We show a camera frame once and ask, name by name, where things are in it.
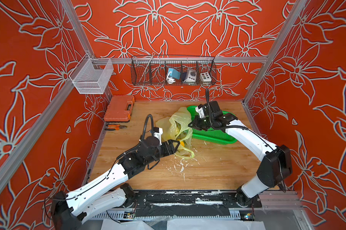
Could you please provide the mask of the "yellow plastic bag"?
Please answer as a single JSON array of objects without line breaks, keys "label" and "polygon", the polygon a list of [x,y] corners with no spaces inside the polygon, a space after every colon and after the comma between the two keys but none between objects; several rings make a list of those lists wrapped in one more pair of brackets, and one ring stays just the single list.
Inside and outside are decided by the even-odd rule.
[{"label": "yellow plastic bag", "polygon": [[179,146],[176,155],[183,159],[192,159],[195,157],[194,152],[191,150],[191,141],[193,137],[192,128],[188,124],[192,121],[191,114],[186,107],[180,107],[170,117],[155,122],[155,126],[163,129],[162,141],[178,140],[184,141],[185,146]]}]

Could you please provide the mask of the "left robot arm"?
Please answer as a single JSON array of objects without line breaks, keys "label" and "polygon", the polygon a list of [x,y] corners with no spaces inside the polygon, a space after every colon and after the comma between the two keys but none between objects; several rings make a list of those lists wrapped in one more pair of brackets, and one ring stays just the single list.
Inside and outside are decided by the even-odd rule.
[{"label": "left robot arm", "polygon": [[92,217],[135,200],[129,179],[154,168],[161,158],[177,152],[177,140],[160,141],[149,136],[122,153],[101,176],[71,192],[58,192],[52,199],[51,218],[57,230],[78,230]]}]

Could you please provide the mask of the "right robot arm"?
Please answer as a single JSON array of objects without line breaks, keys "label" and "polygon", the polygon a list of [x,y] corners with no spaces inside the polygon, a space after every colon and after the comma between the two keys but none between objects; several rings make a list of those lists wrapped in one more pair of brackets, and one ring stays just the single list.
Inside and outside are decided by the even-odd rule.
[{"label": "right robot arm", "polygon": [[284,180],[293,172],[288,147],[262,138],[235,115],[223,113],[216,101],[200,104],[195,108],[195,113],[189,127],[199,131],[213,129],[226,133],[243,144],[260,161],[256,175],[236,190],[235,202],[238,206],[248,207],[254,197],[269,188],[279,186],[285,189]]}]

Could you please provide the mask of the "green plastic basket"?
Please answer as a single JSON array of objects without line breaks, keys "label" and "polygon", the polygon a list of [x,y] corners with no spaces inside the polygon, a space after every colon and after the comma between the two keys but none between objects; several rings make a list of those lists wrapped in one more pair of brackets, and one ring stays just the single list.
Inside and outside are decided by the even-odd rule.
[{"label": "green plastic basket", "polygon": [[[191,119],[192,121],[196,116],[200,117],[200,114],[196,110],[197,106],[189,106],[187,107],[188,112],[191,114]],[[225,132],[222,132],[220,130],[214,130],[211,127],[207,130],[197,130],[193,129],[193,138],[198,139],[198,140],[203,140],[203,141],[208,141],[216,144],[221,144],[221,145],[228,145],[228,144],[234,144],[237,142],[237,139],[228,135]]]}]

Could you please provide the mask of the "white round socket box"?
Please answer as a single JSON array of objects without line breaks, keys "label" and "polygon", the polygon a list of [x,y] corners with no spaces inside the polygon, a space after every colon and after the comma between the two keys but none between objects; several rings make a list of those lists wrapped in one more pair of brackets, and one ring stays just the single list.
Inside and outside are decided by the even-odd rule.
[{"label": "white round socket box", "polygon": [[182,82],[187,84],[194,84],[197,80],[197,71],[188,68],[186,72],[182,74]]}]

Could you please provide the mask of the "white button box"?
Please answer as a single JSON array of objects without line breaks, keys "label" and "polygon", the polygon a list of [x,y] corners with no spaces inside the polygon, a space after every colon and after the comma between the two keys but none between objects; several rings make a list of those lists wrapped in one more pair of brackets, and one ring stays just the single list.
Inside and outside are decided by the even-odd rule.
[{"label": "white button box", "polygon": [[201,81],[202,85],[210,85],[212,82],[212,78],[211,78],[209,72],[200,73],[200,81]]}]

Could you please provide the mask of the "blue white device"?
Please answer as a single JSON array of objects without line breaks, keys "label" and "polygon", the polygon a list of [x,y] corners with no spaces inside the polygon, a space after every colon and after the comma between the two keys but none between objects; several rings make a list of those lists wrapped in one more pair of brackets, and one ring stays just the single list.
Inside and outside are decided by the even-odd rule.
[{"label": "blue white device", "polygon": [[168,72],[166,74],[166,82],[168,84],[173,84],[176,81],[180,80],[181,74],[178,70],[174,68],[168,68]]}]

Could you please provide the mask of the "orange tool case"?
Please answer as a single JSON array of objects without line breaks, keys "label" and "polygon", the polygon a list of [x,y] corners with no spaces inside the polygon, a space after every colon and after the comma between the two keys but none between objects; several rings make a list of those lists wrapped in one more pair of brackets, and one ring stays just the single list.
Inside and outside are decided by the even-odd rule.
[{"label": "orange tool case", "polygon": [[127,123],[131,120],[132,109],[135,104],[133,95],[112,96],[104,115],[105,122]]}]

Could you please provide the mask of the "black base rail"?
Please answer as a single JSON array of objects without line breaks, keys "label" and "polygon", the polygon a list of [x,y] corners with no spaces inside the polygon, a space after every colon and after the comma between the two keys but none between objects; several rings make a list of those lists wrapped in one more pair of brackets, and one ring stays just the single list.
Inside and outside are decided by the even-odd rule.
[{"label": "black base rail", "polygon": [[262,208],[259,196],[250,204],[240,207],[234,190],[136,190],[135,197],[123,208],[130,209],[136,217],[228,217],[237,218],[231,210],[238,210],[240,217],[246,211]]}]

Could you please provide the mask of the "orange handled pliers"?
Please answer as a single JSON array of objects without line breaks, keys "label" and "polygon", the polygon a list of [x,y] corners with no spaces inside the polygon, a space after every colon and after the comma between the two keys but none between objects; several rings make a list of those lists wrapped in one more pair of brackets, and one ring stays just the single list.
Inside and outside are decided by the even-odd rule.
[{"label": "orange handled pliers", "polygon": [[127,126],[125,125],[120,125],[120,124],[107,124],[106,128],[104,130],[106,131],[116,131],[120,129],[125,129]]}]

